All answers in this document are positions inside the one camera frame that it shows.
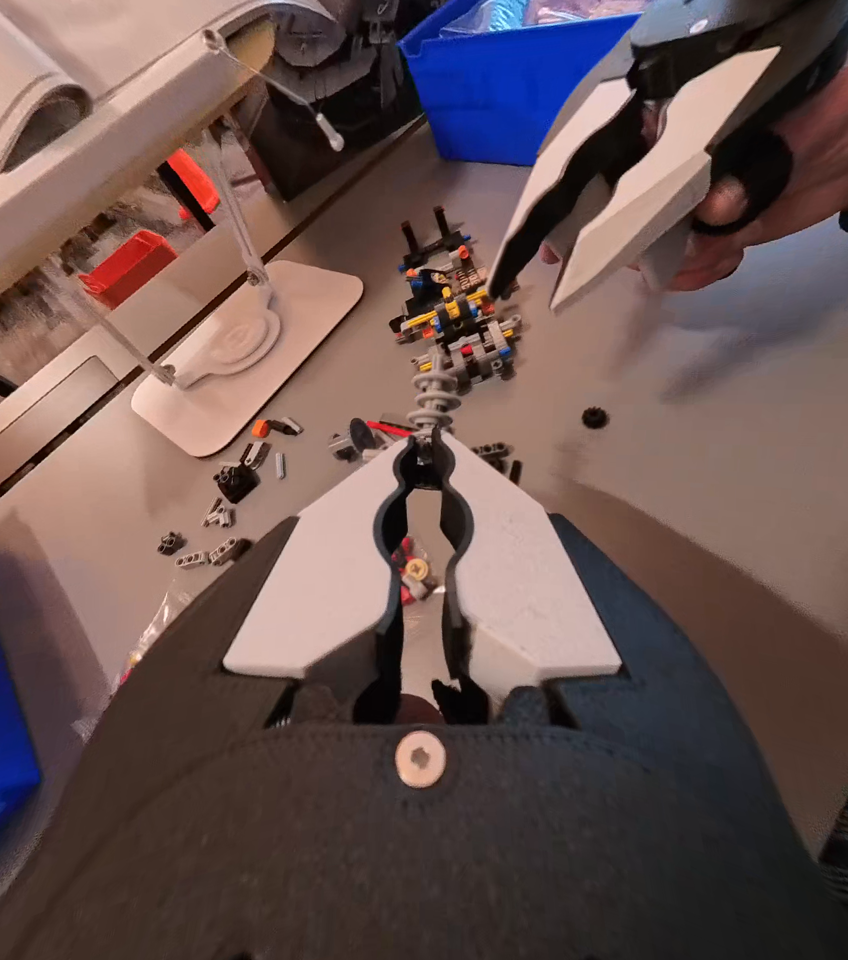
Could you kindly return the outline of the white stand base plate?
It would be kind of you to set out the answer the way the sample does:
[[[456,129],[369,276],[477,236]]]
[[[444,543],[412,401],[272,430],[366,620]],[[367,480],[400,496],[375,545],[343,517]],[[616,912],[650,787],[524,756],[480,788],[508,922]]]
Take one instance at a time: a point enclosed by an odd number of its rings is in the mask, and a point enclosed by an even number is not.
[[[358,304],[356,276],[273,261],[166,357],[174,382],[148,376],[131,409],[193,458],[223,450]]]

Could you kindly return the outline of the grey wheel with black gear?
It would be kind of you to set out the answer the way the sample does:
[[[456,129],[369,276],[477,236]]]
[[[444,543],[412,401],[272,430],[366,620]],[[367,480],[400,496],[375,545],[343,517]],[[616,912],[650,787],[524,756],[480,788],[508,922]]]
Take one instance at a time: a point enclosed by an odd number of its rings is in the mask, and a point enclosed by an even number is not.
[[[443,370],[425,370],[412,378],[415,389],[415,403],[421,408],[443,404],[454,410],[460,406],[457,377]]]

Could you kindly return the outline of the cluster of small dark parts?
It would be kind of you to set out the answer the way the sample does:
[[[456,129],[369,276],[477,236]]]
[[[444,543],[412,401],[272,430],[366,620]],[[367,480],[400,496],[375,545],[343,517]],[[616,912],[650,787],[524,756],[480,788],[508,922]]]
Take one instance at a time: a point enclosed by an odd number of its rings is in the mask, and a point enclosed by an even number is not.
[[[214,474],[219,494],[231,505],[237,505],[260,484],[258,473],[244,462],[227,463]]]

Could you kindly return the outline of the dark toy set box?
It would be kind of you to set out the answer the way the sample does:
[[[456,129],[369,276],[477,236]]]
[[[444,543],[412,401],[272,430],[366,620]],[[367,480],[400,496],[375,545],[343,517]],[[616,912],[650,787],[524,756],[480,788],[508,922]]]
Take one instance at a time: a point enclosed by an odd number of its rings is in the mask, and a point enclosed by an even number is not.
[[[235,118],[252,165],[291,200],[421,114],[398,42],[440,2],[266,2],[274,53],[263,73],[301,94],[342,134],[335,152],[308,111],[258,79]]]

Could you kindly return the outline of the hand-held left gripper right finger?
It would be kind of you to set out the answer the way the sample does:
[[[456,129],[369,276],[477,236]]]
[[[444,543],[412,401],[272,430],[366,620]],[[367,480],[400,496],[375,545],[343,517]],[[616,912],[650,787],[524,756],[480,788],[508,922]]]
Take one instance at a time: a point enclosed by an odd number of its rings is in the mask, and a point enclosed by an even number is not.
[[[492,702],[547,682],[613,676],[622,658],[550,516],[445,431],[434,436],[450,676]]]

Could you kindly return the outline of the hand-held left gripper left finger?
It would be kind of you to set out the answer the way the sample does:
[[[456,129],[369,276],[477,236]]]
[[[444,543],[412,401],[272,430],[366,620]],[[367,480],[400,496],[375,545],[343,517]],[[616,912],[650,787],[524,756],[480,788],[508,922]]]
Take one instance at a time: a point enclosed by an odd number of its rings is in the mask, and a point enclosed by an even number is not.
[[[292,681],[377,678],[377,627],[400,591],[375,519],[401,487],[394,443],[298,512],[223,658],[226,671]]]

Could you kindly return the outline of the black toy wheel disc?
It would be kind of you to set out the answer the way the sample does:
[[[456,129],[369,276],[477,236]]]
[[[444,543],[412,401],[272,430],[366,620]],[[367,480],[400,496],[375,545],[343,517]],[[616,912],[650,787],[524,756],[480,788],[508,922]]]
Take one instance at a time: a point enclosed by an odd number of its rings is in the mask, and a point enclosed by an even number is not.
[[[342,433],[334,433],[329,439],[328,449],[335,459],[354,464],[366,463],[394,443],[382,431],[358,417],[352,418]]]

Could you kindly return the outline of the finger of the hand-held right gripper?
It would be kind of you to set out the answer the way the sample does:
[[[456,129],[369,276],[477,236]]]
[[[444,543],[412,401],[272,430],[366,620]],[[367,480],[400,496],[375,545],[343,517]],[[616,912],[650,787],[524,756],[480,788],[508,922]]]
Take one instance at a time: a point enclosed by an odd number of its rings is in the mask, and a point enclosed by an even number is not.
[[[578,232],[553,290],[552,312],[565,311],[637,261],[703,201],[711,184],[708,148],[779,52],[773,46],[733,54],[678,91],[659,139]]]
[[[581,230],[639,161],[639,96],[626,78],[583,81],[552,125],[488,275],[493,300],[548,246],[563,268]]]

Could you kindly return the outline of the crumpled clear plastic bag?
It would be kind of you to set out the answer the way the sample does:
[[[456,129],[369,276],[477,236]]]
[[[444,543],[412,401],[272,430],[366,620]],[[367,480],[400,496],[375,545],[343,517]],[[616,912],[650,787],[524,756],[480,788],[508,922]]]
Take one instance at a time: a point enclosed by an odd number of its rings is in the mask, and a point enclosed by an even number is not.
[[[442,39],[638,16],[648,1],[482,1],[439,31]]]

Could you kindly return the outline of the grey toy axle with gear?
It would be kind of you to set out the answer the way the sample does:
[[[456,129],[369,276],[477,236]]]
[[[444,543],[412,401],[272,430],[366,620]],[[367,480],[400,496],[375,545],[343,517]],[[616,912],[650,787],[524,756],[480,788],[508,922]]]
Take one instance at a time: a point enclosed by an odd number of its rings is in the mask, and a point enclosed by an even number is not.
[[[430,370],[453,373],[456,376],[456,374],[454,373],[453,367],[451,365],[451,362],[447,359],[441,347],[437,345],[432,346],[430,348],[425,361],[420,366],[418,366],[418,372],[414,376],[416,376],[420,372],[430,371]],[[457,407],[456,409],[451,410],[443,404],[429,405],[429,407],[436,407],[438,409],[447,410],[449,412],[452,412],[453,415],[454,415],[454,412],[459,408]],[[417,408],[419,407],[414,402],[414,407],[411,409],[411,411]],[[417,466],[415,468],[415,485],[418,487],[418,489],[429,490],[429,491],[437,491],[440,489],[441,477],[438,471],[438,466],[439,466],[437,462],[438,455],[436,454],[435,450],[437,447],[437,442],[438,440],[440,440],[440,436],[442,432],[450,430],[452,427],[443,428],[443,429],[434,429],[430,433],[430,436],[428,437],[422,437],[415,433],[413,434],[414,449],[416,451],[416,457],[417,457]]]

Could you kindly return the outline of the red plastic bin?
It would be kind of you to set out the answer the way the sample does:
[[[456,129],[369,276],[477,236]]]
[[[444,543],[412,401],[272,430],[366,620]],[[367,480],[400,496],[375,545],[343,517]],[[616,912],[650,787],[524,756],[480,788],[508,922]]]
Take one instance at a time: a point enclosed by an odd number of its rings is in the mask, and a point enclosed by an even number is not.
[[[108,309],[115,309],[178,258],[162,236],[142,229],[112,254],[78,278],[89,296]]]
[[[219,206],[220,197],[214,182],[199,163],[184,149],[176,150],[167,163],[201,210],[207,215],[214,213]]]

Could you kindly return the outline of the white document stand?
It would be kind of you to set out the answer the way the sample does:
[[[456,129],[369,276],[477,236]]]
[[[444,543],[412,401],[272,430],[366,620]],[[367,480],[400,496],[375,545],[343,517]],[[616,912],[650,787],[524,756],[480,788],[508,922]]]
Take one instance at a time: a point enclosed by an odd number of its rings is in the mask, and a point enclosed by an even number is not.
[[[64,100],[46,102],[0,170],[0,292],[239,98],[254,77],[222,42],[262,70],[275,36],[265,9],[228,35],[203,30],[68,128]]]

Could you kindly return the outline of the toy car chassis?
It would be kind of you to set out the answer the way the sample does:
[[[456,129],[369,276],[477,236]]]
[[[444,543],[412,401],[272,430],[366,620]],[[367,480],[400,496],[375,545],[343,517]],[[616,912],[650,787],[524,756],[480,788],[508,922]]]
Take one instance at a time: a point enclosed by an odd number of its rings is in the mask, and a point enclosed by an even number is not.
[[[485,381],[508,380],[515,373],[523,318],[513,307],[500,310],[491,298],[472,235],[462,224],[450,224],[441,205],[432,212],[437,235],[428,242],[410,222],[401,225],[407,249],[398,273],[407,297],[389,321],[391,336],[399,346],[421,348],[410,360],[420,374],[431,370],[429,352],[437,350],[463,392]]]

